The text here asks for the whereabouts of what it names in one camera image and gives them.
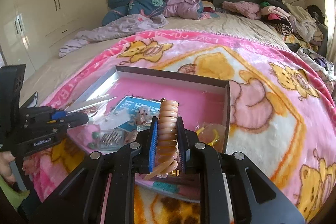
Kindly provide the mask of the person's left hand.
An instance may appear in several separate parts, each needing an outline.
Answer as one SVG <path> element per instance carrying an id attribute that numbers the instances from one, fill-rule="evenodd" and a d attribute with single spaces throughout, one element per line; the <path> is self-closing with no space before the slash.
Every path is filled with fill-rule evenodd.
<path id="1" fill-rule="evenodd" d="M 0 153 L 0 173 L 5 181 L 12 185 L 16 182 L 13 171 L 11 170 L 10 163 L 15 160 L 15 157 L 11 154 L 10 151 Z"/>

